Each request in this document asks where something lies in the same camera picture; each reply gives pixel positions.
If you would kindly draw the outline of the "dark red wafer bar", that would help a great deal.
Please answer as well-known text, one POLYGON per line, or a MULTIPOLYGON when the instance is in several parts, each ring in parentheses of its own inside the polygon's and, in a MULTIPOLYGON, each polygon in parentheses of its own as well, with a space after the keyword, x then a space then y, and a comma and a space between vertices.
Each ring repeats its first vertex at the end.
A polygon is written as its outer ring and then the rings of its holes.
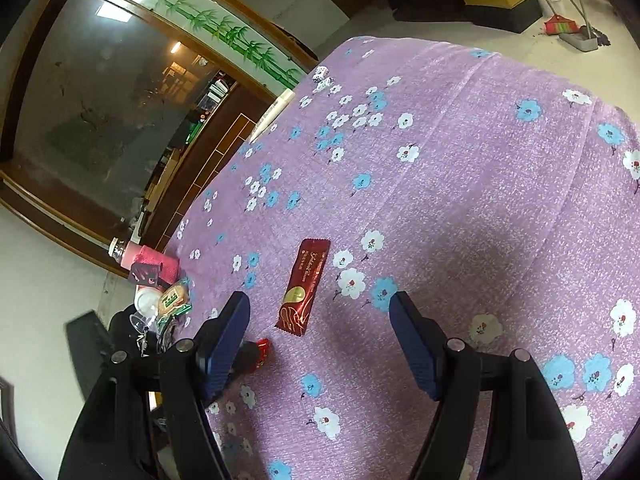
POLYGON ((316 238, 306 238, 300 243, 278 312, 276 327, 280 330, 299 337, 305 335, 330 247, 329 240, 316 238))

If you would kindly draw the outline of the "white cup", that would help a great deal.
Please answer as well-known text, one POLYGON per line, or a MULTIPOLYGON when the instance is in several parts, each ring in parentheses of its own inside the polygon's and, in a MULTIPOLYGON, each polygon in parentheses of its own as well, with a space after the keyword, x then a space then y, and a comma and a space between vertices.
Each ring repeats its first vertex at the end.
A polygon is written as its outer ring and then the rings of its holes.
POLYGON ((138 285, 134 293, 134 307, 137 312, 147 320, 156 318, 158 303, 162 296, 163 293, 157 288, 138 285))

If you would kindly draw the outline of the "green labelled bread packet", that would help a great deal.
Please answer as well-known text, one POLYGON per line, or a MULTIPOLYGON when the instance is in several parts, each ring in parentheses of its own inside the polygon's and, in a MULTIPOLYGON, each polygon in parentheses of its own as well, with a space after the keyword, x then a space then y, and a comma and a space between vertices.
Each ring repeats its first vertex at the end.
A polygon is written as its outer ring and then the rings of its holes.
POLYGON ((189 291, 186 285, 176 283, 166 289, 157 301, 159 316, 171 315, 189 302, 189 291))

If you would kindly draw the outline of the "small red candy packet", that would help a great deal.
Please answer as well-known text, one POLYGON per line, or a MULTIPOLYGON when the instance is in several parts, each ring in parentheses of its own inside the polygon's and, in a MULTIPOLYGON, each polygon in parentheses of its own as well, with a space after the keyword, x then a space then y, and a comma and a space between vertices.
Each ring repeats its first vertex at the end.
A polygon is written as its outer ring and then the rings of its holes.
POLYGON ((262 338, 258 341, 244 341, 236 356, 238 370, 242 374, 254 373, 265 364, 270 348, 271 342, 268 338, 262 338))

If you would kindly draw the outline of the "dark patterned small box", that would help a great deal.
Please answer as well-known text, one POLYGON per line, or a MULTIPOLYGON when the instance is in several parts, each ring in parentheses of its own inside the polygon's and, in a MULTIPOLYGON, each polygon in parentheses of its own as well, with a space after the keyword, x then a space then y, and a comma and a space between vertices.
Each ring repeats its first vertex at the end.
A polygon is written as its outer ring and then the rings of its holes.
POLYGON ((161 270, 159 263, 137 261, 130 266, 127 280, 137 286, 159 288, 161 270))

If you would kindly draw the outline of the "purple floral tablecloth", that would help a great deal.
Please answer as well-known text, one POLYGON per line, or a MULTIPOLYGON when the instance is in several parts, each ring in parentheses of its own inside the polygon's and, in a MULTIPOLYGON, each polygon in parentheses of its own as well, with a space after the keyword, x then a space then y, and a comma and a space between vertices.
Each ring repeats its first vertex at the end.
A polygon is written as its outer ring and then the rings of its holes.
POLYGON ((359 37, 194 200, 166 250, 191 337, 232 292, 272 352, 207 412, 235 479, 403 479, 435 404, 388 307, 408 292, 472 348, 530 352, 582 475, 639 417, 639 127, 502 55, 359 37), (276 327, 300 243, 331 247, 307 330, 276 327))

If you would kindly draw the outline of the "wooden framed glass door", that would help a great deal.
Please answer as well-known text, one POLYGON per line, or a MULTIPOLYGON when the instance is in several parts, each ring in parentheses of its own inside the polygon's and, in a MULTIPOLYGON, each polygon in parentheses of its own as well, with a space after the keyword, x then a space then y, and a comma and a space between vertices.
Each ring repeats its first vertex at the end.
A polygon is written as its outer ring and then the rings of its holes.
POLYGON ((1 201, 107 271, 163 249, 316 56, 240 0, 1 0, 1 201))

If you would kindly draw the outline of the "white tube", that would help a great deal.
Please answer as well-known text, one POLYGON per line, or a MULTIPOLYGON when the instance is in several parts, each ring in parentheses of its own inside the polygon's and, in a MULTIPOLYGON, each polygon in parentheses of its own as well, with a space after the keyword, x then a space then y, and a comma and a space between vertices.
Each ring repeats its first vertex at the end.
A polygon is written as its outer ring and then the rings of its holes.
POLYGON ((294 98, 295 93, 290 89, 285 89, 280 96, 277 97, 273 101, 273 103, 268 107, 268 110, 262 114, 262 117, 258 120, 257 124, 253 128, 250 136, 247 138, 248 143, 253 143, 256 141, 258 136, 260 136, 286 109, 288 104, 291 103, 294 98))

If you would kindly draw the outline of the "red dustpan with broom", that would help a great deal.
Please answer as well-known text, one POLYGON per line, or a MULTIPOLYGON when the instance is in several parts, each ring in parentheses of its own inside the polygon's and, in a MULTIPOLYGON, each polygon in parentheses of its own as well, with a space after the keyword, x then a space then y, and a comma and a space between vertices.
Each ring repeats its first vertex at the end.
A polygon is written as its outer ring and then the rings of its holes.
POLYGON ((578 26, 575 21, 559 14, 554 14, 544 22, 544 32, 548 36, 559 36, 562 41, 580 52, 592 52, 611 44, 608 36, 600 30, 591 25, 578 26))

